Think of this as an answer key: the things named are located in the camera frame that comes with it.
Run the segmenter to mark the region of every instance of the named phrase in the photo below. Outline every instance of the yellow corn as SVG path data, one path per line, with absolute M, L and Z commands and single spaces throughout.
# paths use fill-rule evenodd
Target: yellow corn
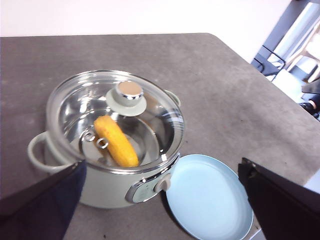
M 98 117 L 94 129 L 100 138 L 109 142 L 107 149 L 113 159 L 122 167 L 136 167 L 139 164 L 135 149 L 118 124 L 108 115 Z

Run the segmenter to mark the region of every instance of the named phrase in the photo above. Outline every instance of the light blue plate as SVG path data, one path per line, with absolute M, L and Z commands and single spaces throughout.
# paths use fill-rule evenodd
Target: light blue plate
M 179 159 L 166 192 L 173 215 L 201 240 L 241 240 L 253 211 L 237 174 L 213 157 L 193 154 Z

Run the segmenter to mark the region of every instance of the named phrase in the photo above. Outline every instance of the electric pot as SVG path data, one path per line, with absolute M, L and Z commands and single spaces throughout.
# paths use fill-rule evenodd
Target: electric pot
M 46 106 L 46 132 L 28 146 L 30 161 L 48 173 L 78 161 L 87 163 L 80 201 L 98 208 L 121 208 L 145 202 L 170 185 L 180 157 L 184 119 L 172 92 L 124 71 L 87 71 L 62 82 Z M 94 132 L 93 122 L 110 115 L 135 149 L 139 166 L 121 167 L 108 141 Z M 34 154 L 44 143 L 44 162 Z

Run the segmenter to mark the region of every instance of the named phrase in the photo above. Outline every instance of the gray countertop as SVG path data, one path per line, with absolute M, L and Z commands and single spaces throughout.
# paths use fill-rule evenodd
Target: gray countertop
M 186 121 L 182 156 L 205 154 L 235 172 L 242 157 L 303 185 L 320 168 L 320 124 L 207 33 L 1 38 L 1 196 L 47 175 L 26 154 L 45 130 L 49 94 L 88 70 L 134 73 L 176 93 Z M 254 221 L 248 239 L 259 227 Z M 79 204 L 66 240 L 193 239 L 161 196 L 122 209 Z

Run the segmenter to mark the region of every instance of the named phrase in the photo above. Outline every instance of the lid knob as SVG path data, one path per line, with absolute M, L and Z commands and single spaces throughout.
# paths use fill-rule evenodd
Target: lid knob
M 134 81 L 119 82 L 106 94 L 106 103 L 123 116 L 133 117 L 142 114 L 147 107 L 142 87 Z

